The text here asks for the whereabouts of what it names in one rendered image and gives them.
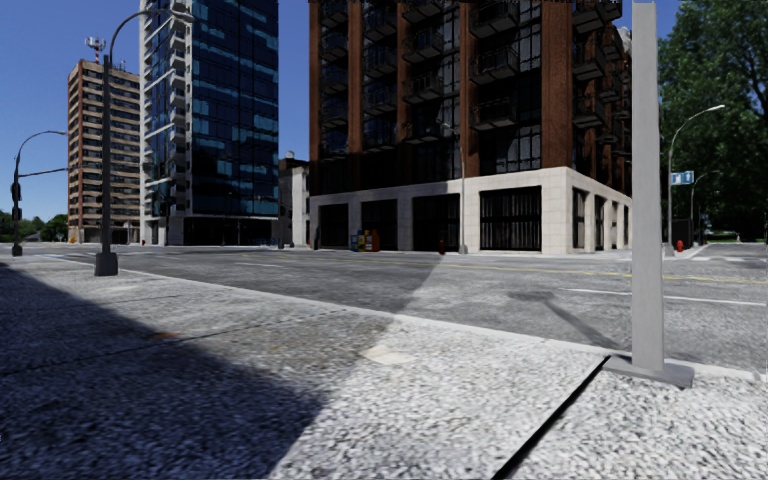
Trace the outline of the pale concrete building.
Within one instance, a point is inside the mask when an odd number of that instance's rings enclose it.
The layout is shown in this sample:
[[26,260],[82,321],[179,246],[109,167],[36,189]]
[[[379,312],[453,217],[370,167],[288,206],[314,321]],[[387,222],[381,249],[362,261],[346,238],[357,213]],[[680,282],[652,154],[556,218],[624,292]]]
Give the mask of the pale concrete building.
[[293,151],[278,163],[279,247],[309,245],[309,162],[295,157]]

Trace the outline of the red brick building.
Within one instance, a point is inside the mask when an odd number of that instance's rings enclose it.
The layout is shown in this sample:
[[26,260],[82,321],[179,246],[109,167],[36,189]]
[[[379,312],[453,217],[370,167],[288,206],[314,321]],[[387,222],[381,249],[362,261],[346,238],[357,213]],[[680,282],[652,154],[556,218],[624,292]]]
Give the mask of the red brick building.
[[310,0],[309,243],[569,254],[631,237],[622,0]]

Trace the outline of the glass tower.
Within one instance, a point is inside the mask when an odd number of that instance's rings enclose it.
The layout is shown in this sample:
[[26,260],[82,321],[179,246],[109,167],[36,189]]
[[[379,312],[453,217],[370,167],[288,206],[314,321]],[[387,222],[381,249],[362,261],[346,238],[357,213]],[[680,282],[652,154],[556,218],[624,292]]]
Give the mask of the glass tower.
[[140,231],[258,245],[278,217],[278,0],[139,0]]

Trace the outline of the grey pole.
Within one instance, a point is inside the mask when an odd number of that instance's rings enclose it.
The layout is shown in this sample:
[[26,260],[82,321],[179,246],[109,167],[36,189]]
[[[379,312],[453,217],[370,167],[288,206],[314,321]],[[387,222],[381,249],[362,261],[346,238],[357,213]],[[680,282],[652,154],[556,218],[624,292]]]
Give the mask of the grey pole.
[[657,9],[632,0],[631,355],[604,368],[689,388],[694,370],[665,360]]

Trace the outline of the grey street lamp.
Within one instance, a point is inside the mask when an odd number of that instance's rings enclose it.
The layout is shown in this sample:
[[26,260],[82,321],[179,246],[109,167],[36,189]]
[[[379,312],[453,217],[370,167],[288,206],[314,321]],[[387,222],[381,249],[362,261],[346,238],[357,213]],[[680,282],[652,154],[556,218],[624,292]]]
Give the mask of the grey street lamp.
[[667,205],[667,242],[665,245],[665,254],[668,257],[672,257],[675,253],[675,248],[673,246],[673,195],[672,195],[672,166],[673,166],[673,154],[674,154],[674,144],[675,141],[679,135],[679,133],[683,130],[683,128],[693,119],[697,118],[698,116],[707,113],[707,112],[714,112],[717,110],[721,110],[725,108],[725,104],[719,104],[716,106],[712,106],[710,108],[707,108],[705,110],[702,110],[690,117],[688,117],[685,122],[676,129],[673,138],[670,143],[669,151],[668,151],[668,165],[667,165],[667,194],[668,194],[668,205]]
[[698,243],[698,245],[701,245],[701,207],[698,207],[697,209],[697,215],[694,215],[694,208],[696,206],[695,203],[695,190],[696,185],[700,180],[702,180],[704,177],[709,175],[709,172],[703,173],[700,176],[698,176],[691,187],[691,194],[690,194],[690,221],[691,221],[691,233],[692,233],[692,242]]
[[101,251],[95,255],[94,275],[97,277],[116,276],[118,274],[117,254],[111,250],[111,56],[114,43],[122,28],[132,19],[139,16],[157,16],[162,13],[186,23],[193,23],[194,16],[186,11],[176,11],[172,8],[146,8],[123,20],[109,41],[109,53],[103,62],[103,115],[102,115],[102,216],[101,216]]

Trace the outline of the trees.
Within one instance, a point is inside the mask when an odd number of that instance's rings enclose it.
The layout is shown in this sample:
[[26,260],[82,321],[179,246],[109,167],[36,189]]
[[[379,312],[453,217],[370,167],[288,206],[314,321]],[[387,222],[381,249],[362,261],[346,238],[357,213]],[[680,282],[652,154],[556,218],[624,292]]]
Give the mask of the trees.
[[[757,239],[768,226],[768,0],[687,0],[659,42],[663,162],[677,128],[677,171],[698,182],[698,207],[716,229]],[[673,190],[673,215],[690,216],[691,186]]]
[[[19,239],[25,240],[33,236],[39,241],[56,242],[62,241],[68,234],[68,217],[66,214],[59,214],[44,222],[35,216],[32,220],[22,219],[19,221]],[[14,224],[12,215],[0,210],[0,242],[13,242]]]

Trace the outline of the traffic light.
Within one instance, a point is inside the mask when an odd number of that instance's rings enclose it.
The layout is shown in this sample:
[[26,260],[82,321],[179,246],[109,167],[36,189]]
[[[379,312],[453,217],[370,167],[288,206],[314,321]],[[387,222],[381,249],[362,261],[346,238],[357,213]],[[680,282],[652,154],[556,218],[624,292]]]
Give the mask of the traffic light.
[[13,200],[13,209],[12,209],[12,220],[13,220],[13,245],[11,249],[11,255],[13,257],[20,257],[23,255],[23,248],[19,243],[20,235],[19,235],[19,222],[22,219],[22,211],[19,206],[19,202],[21,200],[21,188],[19,183],[19,165],[21,161],[21,155],[24,146],[27,142],[30,140],[42,136],[42,135],[59,135],[59,136],[67,136],[66,131],[60,131],[60,130],[45,130],[41,131],[35,134],[30,135],[27,137],[19,146],[19,149],[17,151],[17,154],[15,156],[15,165],[14,165],[14,177],[13,177],[13,184],[12,184],[12,200]]

